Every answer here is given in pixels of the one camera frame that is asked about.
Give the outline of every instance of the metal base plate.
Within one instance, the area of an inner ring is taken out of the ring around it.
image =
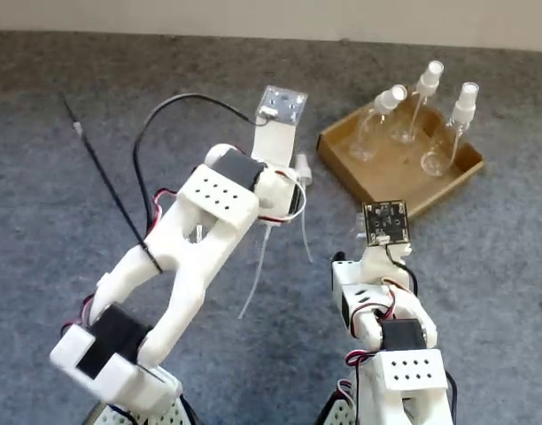
[[[197,423],[187,414],[182,401],[178,398],[167,413],[162,416],[142,416],[132,413],[139,425],[195,425]],[[98,403],[90,412],[84,425],[131,425],[131,422],[114,412],[108,405]]]
[[[314,425],[355,425],[355,412],[339,394],[332,394]]]

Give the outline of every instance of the bottle neck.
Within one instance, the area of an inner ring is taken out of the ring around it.
[[[469,128],[469,122],[460,122],[451,118],[446,122],[446,126],[448,128],[453,128],[455,132],[465,133]]]

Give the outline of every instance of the bottle cap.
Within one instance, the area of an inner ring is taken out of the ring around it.
[[[396,84],[389,90],[385,90],[376,97],[374,108],[377,112],[385,115],[393,111],[407,97],[407,89],[401,84]]]
[[[445,66],[442,65],[442,62],[438,60],[430,61],[427,69],[416,83],[416,91],[418,91],[421,96],[425,97],[434,95],[435,91],[437,91],[438,84],[440,83],[440,75],[442,75],[444,70]]]
[[[462,84],[460,96],[454,105],[452,119],[462,124],[468,124],[473,120],[476,113],[476,99],[479,87],[474,82],[465,82]]]

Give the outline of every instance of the brown cardboard box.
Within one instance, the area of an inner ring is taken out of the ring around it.
[[[413,108],[409,100],[402,103],[394,112],[396,120],[410,120]],[[412,218],[484,166],[482,155],[462,137],[454,164],[445,175],[432,177],[423,172],[421,156],[444,120],[438,111],[426,107],[420,111],[422,131],[417,133],[414,143],[404,145],[388,138],[371,160],[356,160],[347,153],[346,146],[355,133],[362,109],[322,131],[317,144],[319,157],[361,202],[404,199]]]

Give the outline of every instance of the clear plastic bottle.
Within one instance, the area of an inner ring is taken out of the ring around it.
[[[393,136],[394,139],[403,144],[414,142],[417,128],[419,127],[417,118],[419,116],[421,106],[427,104],[429,98],[436,93],[438,84],[440,83],[440,75],[442,75],[444,70],[445,66],[442,65],[442,62],[438,60],[432,60],[429,62],[427,69],[416,83],[414,92],[410,95],[414,102],[413,117],[411,120],[403,121],[402,125],[395,128],[396,134]]]
[[[356,134],[350,142],[350,155],[361,161],[372,159],[383,139],[390,135],[391,112],[407,97],[407,89],[398,84],[376,97],[371,108],[364,111]]]
[[[452,116],[444,126],[435,131],[429,150],[421,157],[421,167],[426,174],[438,177],[452,166],[460,139],[474,119],[478,91],[479,87],[474,82],[462,84]]]

